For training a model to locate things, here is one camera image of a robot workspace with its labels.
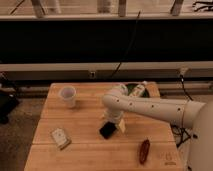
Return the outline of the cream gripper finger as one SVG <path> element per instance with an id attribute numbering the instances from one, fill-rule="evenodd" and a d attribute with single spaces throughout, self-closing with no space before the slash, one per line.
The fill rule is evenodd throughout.
<path id="1" fill-rule="evenodd" d="M 116 125 L 116 127 L 124 133 L 126 131 L 125 121 L 124 119 L 121 119 L 120 122 Z"/>

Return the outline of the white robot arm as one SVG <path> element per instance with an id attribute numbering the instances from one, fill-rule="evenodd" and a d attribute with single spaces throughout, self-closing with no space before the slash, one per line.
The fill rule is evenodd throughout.
<path id="1" fill-rule="evenodd" d="M 128 111 L 191 129 L 188 171 L 213 171 L 213 101 L 131 97 L 127 86 L 118 84 L 103 95 L 102 103 L 112 123 Z"/>

